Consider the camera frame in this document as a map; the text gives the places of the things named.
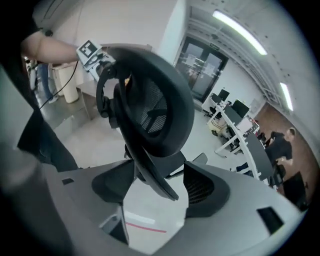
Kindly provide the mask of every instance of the black plastic panel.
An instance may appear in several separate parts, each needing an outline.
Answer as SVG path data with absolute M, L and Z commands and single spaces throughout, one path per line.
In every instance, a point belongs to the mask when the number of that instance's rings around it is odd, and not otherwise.
M 92 180 L 92 189 L 105 202 L 122 203 L 134 181 L 134 171 L 134 161 L 127 160 L 96 176 Z
M 189 196 L 186 218 L 210 217 L 230 196 L 230 188 L 223 179 L 189 161 L 184 164 L 183 184 Z
M 280 219 L 277 213 L 271 207 L 261 208 L 256 210 L 263 220 L 266 228 L 268 229 L 270 235 L 276 232 L 284 222 Z

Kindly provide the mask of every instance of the man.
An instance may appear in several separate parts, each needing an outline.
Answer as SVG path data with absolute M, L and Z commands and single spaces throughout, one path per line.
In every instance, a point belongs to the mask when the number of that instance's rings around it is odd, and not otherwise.
M 17 20 L 8 22 L 6 17 L 9 13 L 0 18 L 3 24 L 1 33 L 6 35 L 6 40 L 2 42 L 5 50 L 0 55 L 1 64 L 17 90 L 33 108 L 18 147 L 35 155 L 42 163 L 54 165 L 59 172 L 74 170 L 78 168 L 76 161 L 44 121 L 37 101 L 31 94 L 28 76 L 23 73 L 21 55 L 43 63 L 70 63 L 78 59 L 76 48 L 46 37 L 39 31 L 32 18 L 33 6 L 29 6 L 30 2 L 21 2 L 19 7 L 6 6 L 8 12 L 12 12 L 12 19 Z
M 44 32 L 44 35 L 46 37 L 51 37 L 53 35 L 51 30 L 47 30 Z M 58 100 L 57 96 L 53 96 L 49 89 L 49 75 L 48 75 L 48 67 L 49 65 L 47 63 L 43 63 L 38 61 L 38 71 L 41 77 L 41 83 L 43 87 L 43 91 L 46 97 L 46 100 L 49 104 L 54 103 Z
M 288 129 L 285 134 L 275 131 L 271 133 L 269 144 L 265 148 L 265 153 L 270 159 L 272 166 L 281 165 L 283 163 L 292 166 L 294 160 L 292 157 L 291 142 L 295 139 L 295 135 L 296 130 L 293 127 Z M 241 166 L 237 166 L 236 171 L 240 172 L 248 167 L 248 163 L 246 162 Z

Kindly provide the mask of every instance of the ceiling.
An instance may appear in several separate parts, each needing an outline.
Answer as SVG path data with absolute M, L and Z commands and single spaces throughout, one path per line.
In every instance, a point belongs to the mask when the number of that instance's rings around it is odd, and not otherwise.
M 291 16 L 274 0 L 190 0 L 189 35 L 213 43 L 256 83 L 266 99 L 290 115 L 320 145 L 320 78 L 318 64 Z M 260 55 L 228 25 L 212 16 L 215 10 L 245 27 L 263 45 Z M 280 82 L 287 84 L 289 111 Z

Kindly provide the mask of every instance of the jeans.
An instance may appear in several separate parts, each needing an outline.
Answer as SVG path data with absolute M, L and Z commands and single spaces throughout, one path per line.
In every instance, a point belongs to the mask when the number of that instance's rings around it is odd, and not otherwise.
M 39 144 L 37 158 L 41 163 L 53 165 L 58 172 L 78 169 L 78 165 L 71 153 L 45 121 L 41 128 Z
M 45 97 L 47 100 L 51 100 L 53 98 L 53 95 L 49 89 L 48 64 L 40 63 L 38 65 L 38 70 L 41 77 L 41 82 L 42 82 Z

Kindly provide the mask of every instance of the brick wall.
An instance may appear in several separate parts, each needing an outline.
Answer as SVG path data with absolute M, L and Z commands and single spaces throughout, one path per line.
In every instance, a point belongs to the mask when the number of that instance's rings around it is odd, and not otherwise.
M 267 103 L 255 119 L 259 121 L 260 131 L 265 133 L 267 139 L 270 138 L 272 131 L 284 133 L 290 127 L 294 127 L 281 113 Z M 308 184 L 308 188 L 305 192 L 306 199 L 310 202 L 320 177 L 320 169 L 309 145 L 298 130 L 295 139 L 291 144 L 293 165 L 283 165 L 286 170 L 284 180 L 289 179 L 297 172 L 301 172 L 304 183 L 307 182 Z

